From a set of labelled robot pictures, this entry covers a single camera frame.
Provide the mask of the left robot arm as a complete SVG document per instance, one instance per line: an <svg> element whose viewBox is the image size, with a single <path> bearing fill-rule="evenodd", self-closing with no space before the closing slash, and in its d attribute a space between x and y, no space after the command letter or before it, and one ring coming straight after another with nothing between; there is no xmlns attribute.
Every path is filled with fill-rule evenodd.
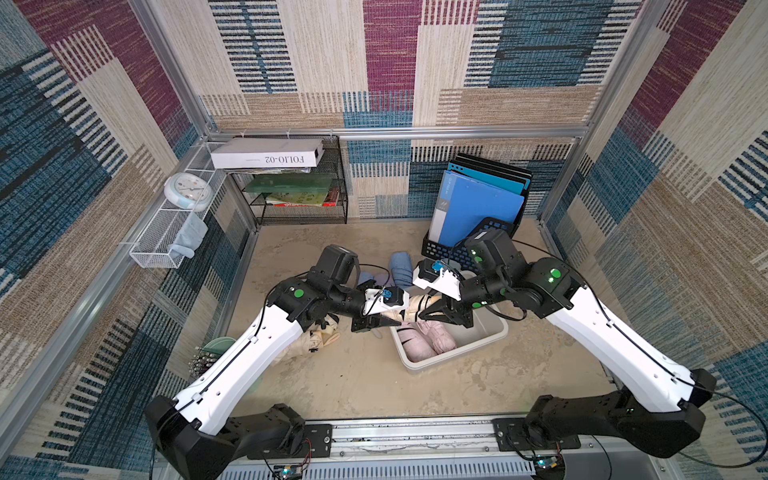
<svg viewBox="0 0 768 480"><path fill-rule="evenodd" d="M326 247L308 272L269 291L254 323L205 373L174 397L150 401L145 417L155 448L182 478L216 479L242 457L311 453L305 421L287 405L243 417L232 412L274 359L328 316L348 316L359 330L395 325L388 315L406 309L408 293L397 286L348 286L358 270L355 253Z"/></svg>

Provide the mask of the cream striped umbrella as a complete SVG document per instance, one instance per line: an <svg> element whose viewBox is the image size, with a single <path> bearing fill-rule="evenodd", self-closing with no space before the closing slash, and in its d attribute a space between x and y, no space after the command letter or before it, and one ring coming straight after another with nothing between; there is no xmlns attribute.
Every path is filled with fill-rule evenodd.
<svg viewBox="0 0 768 480"><path fill-rule="evenodd" d="M424 309L432 306L435 302L442 299L441 294L428 295L420 294L411 296L409 298L409 304L402 310L388 310L382 312L384 317L390 318L400 323L414 323L418 322L418 315Z"/></svg>

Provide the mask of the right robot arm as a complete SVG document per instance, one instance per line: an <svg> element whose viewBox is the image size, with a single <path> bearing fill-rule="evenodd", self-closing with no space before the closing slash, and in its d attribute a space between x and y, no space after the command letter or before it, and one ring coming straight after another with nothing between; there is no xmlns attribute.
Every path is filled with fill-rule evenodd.
<svg viewBox="0 0 768 480"><path fill-rule="evenodd" d="M425 259L414 269L417 287L441 295L421 318L467 327L474 312L509 301L566 332L621 383L617 391L591 397L540 396L519 428L525 447L545 448L579 435L609 436L669 458L700 438L706 422L701 408L716 384L712 374L690 370L653 347L563 260L545 256L529 262L505 231L494 228L463 244L477 269L474 277L463 277L441 260Z"/></svg>

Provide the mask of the white plastic storage box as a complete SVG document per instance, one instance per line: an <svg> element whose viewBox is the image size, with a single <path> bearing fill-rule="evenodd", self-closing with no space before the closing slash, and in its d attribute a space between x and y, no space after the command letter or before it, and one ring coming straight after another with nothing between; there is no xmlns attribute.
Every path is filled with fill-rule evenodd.
<svg viewBox="0 0 768 480"><path fill-rule="evenodd" d="M405 348L402 346L397 329L395 327L390 327L390 334L404 367L412 373L420 372L485 348L495 342L503 340L508 335L509 326L506 320L501 319L484 309L479 313L474 313L473 316L474 323L472 328L464 328L462 326L450 324L445 326L446 330L456 342L455 349L418 362L410 359L406 354Z"/></svg>

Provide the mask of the pink umbrella with black strap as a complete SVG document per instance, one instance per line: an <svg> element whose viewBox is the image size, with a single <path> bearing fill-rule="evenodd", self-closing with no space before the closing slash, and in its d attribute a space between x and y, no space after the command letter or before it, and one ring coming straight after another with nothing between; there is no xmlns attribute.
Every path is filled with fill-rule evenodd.
<svg viewBox="0 0 768 480"><path fill-rule="evenodd" d="M437 355L428 338L412 324L396 328L401 346L411 362L421 362Z"/></svg>

